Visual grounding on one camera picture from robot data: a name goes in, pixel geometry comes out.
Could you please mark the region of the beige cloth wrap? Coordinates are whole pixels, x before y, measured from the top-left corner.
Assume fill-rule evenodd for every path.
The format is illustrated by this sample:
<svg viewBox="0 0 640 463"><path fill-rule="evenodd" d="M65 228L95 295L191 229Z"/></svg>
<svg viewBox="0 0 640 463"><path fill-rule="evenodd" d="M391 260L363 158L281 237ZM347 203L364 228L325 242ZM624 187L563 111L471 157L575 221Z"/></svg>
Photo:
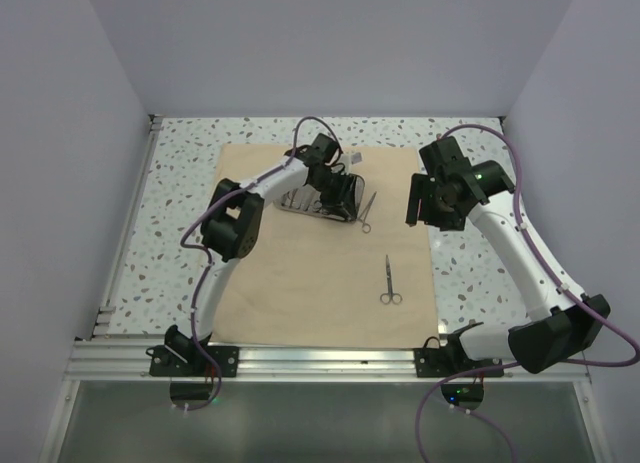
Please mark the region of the beige cloth wrap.
<svg viewBox="0 0 640 463"><path fill-rule="evenodd" d="M218 342L279 346L418 347L438 332L429 233L405 223L413 148L364 147L354 170L365 179L371 232L282 211L263 214L258 242L241 260L214 318ZM385 256L400 305L384 305Z"/></svg>

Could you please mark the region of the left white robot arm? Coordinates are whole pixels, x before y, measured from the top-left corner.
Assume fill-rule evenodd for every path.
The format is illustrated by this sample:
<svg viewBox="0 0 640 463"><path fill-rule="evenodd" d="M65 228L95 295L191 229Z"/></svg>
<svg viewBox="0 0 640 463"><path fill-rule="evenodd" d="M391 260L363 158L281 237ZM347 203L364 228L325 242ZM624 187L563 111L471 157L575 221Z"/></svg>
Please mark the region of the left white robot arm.
<svg viewBox="0 0 640 463"><path fill-rule="evenodd" d="M213 360L204 348L226 288L242 259L255 248L267 206L299 190L311 192L307 209L320 217L356 220L365 180L351 170L352 157L338 141L320 133L314 141L284 153L275 166L243 181L220 180L205 213L192 224L180 245L198 231L194 247L206 255L185 324L171 326L161 349L185 375L201 373Z"/></svg>

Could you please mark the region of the steel needle holder clamp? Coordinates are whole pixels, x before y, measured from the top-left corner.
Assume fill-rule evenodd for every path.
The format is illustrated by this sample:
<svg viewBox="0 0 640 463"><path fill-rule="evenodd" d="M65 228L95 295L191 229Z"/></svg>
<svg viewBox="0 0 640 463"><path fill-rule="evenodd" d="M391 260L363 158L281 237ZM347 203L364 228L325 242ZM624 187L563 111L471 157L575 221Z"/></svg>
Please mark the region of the steel needle holder clamp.
<svg viewBox="0 0 640 463"><path fill-rule="evenodd" d="M377 197L377 191L374 191L370 196L368 202L361 209L360 214L357 217L357 222L361 225L361 231L365 234L369 234L372 229L371 224L368 222L368 217L374 205L376 197Z"/></svg>

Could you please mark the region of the steel instrument tray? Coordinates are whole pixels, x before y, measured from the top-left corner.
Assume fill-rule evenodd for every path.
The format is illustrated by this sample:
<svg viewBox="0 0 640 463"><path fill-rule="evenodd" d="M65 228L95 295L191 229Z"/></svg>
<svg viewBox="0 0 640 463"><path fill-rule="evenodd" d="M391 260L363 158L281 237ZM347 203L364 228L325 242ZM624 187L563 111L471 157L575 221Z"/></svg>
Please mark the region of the steel instrument tray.
<svg viewBox="0 0 640 463"><path fill-rule="evenodd" d="M350 175L346 188L334 206L322 203L321 193L309 185L287 192L273 205L282 211L351 223L356 220L359 214L365 186L366 183L362 176Z"/></svg>

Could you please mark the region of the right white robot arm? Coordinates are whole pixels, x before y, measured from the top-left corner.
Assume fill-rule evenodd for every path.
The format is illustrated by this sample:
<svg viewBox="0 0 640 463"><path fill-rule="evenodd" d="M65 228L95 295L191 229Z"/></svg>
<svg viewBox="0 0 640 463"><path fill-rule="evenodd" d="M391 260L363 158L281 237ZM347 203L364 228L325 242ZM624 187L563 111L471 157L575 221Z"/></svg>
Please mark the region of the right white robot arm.
<svg viewBox="0 0 640 463"><path fill-rule="evenodd" d="M427 351L452 373L468 375L482 361L514 360L530 373L540 373L588 348L610 306L601 295L581 299L588 309L569 300L582 288L568 275L555 283L545 274L528 242L539 236L513 208L516 186L493 161L472 164L453 137L420 149L425 173L411 178L406 222L423 222L442 231L461 231L471 222L497 253L524 302L528 323L509 330L481 322L468 324L446 337L439 349Z"/></svg>

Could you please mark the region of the steel surgical scissors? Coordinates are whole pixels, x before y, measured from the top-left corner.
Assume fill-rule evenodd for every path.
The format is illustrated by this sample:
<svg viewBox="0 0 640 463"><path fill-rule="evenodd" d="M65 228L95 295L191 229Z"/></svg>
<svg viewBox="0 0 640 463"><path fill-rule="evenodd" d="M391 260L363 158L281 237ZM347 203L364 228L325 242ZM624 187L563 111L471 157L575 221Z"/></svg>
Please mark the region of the steel surgical scissors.
<svg viewBox="0 0 640 463"><path fill-rule="evenodd" d="M391 262L388 255L385 256L385 278L386 291L380 295L379 301L384 305L400 305L403 302L403 297L394 290Z"/></svg>

